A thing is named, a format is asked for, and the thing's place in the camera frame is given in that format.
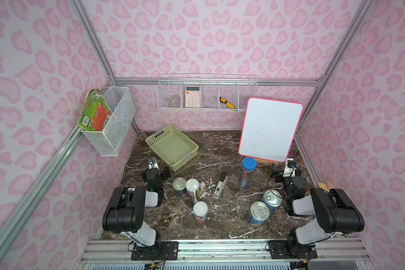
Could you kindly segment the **blue tin can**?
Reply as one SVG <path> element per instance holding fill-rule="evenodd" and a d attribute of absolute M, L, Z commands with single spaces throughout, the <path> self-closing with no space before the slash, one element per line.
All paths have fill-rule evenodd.
<path fill-rule="evenodd" d="M 282 206 L 283 198 L 277 190 L 267 190 L 262 197 L 262 202 L 265 203 L 270 212 L 275 212 Z"/>
<path fill-rule="evenodd" d="M 247 215 L 248 222 L 252 226 L 261 226 L 264 225 L 270 217 L 270 210 L 265 203 L 261 201 L 256 201 L 252 203 L 249 209 L 249 213 Z"/>

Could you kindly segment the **dark tomato can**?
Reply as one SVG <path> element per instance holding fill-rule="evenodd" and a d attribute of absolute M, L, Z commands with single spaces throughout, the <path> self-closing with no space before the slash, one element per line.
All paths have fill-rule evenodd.
<path fill-rule="evenodd" d="M 186 182 L 187 180 L 183 177 L 174 179 L 173 188 L 177 197 L 182 199 L 187 197 Z"/>

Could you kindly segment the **green perforated plastic basket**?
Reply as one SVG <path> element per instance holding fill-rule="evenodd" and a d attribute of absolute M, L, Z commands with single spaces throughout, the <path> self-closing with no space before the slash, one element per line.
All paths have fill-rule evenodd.
<path fill-rule="evenodd" d="M 178 171 L 193 159 L 199 149 L 193 140 L 172 124 L 149 136 L 145 141 L 173 172 Z"/>

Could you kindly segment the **yellow white-lid can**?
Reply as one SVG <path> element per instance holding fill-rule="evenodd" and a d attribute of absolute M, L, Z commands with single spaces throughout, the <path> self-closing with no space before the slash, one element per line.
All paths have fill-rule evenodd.
<path fill-rule="evenodd" d="M 189 179 L 186 182 L 187 196 L 190 201 L 196 203 L 200 199 L 200 183 L 197 179 Z"/>

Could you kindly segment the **red white-lid can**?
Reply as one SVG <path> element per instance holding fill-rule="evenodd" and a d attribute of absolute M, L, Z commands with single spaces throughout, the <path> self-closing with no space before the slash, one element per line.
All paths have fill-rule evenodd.
<path fill-rule="evenodd" d="M 203 201 L 198 201 L 193 206 L 193 215 L 197 222 L 204 223 L 208 220 L 208 205 Z"/>

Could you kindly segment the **beige black stapler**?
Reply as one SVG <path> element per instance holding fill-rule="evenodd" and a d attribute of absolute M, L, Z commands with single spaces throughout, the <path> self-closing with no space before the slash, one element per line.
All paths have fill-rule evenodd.
<path fill-rule="evenodd" d="M 223 190 L 223 188 L 224 188 L 224 186 L 225 186 L 226 181 L 227 181 L 227 172 L 226 172 L 226 171 L 223 171 L 223 172 L 221 172 L 221 174 L 220 174 L 219 181 L 218 181 L 218 183 L 217 183 L 216 189 L 214 190 L 213 197 L 214 197 L 215 199 L 219 199 L 219 198 L 220 198 L 220 195 L 221 195 L 221 193 L 222 193 L 222 190 Z"/>

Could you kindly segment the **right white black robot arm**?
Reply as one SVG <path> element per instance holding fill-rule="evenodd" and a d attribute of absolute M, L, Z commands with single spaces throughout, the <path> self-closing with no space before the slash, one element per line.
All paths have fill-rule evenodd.
<path fill-rule="evenodd" d="M 288 251 L 303 251 L 333 236 L 363 231 L 363 215 L 344 190 L 311 188 L 310 194 L 305 195 L 307 182 L 300 176 L 273 171 L 270 178 L 282 183 L 283 208 L 289 216 L 315 216 L 306 225 L 290 231 Z"/>

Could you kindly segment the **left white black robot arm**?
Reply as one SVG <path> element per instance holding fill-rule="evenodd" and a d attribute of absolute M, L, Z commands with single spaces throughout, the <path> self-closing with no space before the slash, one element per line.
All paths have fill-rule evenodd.
<path fill-rule="evenodd" d="M 171 177 L 169 167 L 163 171 L 149 168 L 142 174 L 146 186 L 117 187 L 102 217 L 102 228 L 127 236 L 143 250 L 160 250 L 162 241 L 145 221 L 145 209 L 161 206 L 164 182 Z"/>

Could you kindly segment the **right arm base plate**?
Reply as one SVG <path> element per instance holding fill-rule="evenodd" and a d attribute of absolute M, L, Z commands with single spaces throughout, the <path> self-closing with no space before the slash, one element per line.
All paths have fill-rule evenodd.
<path fill-rule="evenodd" d="M 314 245 L 289 243 L 286 240 L 269 241 L 266 249 L 270 252 L 272 259 L 310 260 L 318 258 Z"/>

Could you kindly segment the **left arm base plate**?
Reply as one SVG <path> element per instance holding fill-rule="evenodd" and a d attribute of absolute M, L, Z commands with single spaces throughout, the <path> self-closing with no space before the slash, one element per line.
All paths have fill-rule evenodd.
<path fill-rule="evenodd" d="M 161 241 L 156 242 L 151 247 L 132 248 L 132 261 L 176 261 L 179 251 L 179 242 L 177 241 Z"/>

